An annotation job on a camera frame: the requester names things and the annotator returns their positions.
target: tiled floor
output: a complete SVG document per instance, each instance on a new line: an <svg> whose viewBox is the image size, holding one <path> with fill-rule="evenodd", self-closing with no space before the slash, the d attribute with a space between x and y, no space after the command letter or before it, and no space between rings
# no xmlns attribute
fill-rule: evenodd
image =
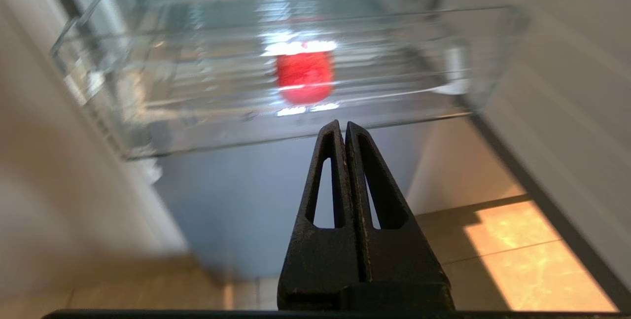
<svg viewBox="0 0 631 319"><path fill-rule="evenodd" d="M613 311L590 274L528 200L417 216L460 310ZM0 303L0 317L59 308L275 310L277 278L221 287L185 269Z"/></svg>

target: transparent plastic drawer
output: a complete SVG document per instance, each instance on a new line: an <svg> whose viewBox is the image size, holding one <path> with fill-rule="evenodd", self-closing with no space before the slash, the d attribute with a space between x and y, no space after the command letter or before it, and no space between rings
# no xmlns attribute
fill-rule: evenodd
<svg viewBox="0 0 631 319"><path fill-rule="evenodd" d="M464 1L94 0L52 53L122 157L167 155L475 112L525 19Z"/></svg>

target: black clamp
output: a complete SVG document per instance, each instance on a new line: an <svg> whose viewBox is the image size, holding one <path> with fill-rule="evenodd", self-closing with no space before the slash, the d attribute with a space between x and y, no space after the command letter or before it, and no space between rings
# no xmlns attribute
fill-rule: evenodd
<svg viewBox="0 0 631 319"><path fill-rule="evenodd" d="M331 159L335 229L314 225ZM373 226L369 191L381 229ZM280 310L452 311L449 280L367 130L320 130L278 283Z"/></svg>

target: red object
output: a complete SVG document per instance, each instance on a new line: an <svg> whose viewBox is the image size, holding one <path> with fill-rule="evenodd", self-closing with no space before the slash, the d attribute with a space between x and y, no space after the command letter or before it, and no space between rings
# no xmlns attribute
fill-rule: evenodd
<svg viewBox="0 0 631 319"><path fill-rule="evenodd" d="M277 56L278 87L293 104L314 104L331 95L333 67L329 52Z"/></svg>

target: glass tray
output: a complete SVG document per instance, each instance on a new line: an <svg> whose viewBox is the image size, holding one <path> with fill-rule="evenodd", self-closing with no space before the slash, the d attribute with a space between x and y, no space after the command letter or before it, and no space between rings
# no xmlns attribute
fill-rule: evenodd
<svg viewBox="0 0 631 319"><path fill-rule="evenodd" d="M153 157L475 112L525 19L470 1L94 0L52 54L122 157Z"/></svg>

